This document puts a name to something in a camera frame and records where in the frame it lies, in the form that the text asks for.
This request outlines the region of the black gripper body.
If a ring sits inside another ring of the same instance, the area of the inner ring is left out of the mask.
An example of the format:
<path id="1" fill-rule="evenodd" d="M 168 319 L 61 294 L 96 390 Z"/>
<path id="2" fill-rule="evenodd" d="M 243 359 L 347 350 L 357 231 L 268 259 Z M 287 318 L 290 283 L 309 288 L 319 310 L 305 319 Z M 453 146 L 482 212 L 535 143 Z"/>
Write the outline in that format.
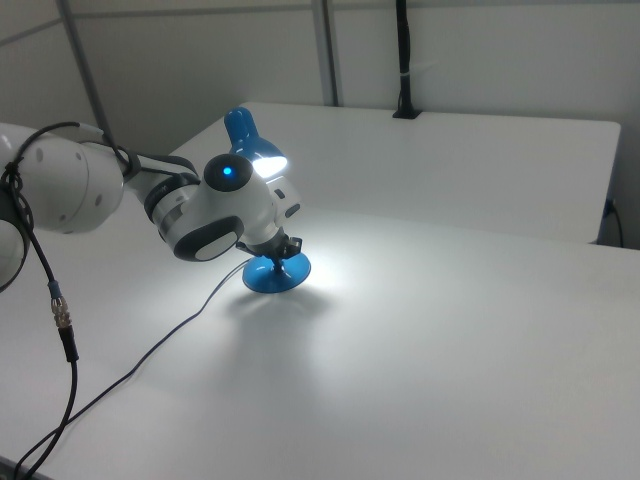
<path id="1" fill-rule="evenodd" d="M 288 236 L 283 230 L 278 230 L 270 240 L 260 244 L 252 245 L 239 241 L 238 249 L 256 257 L 283 258 L 287 242 Z"/>

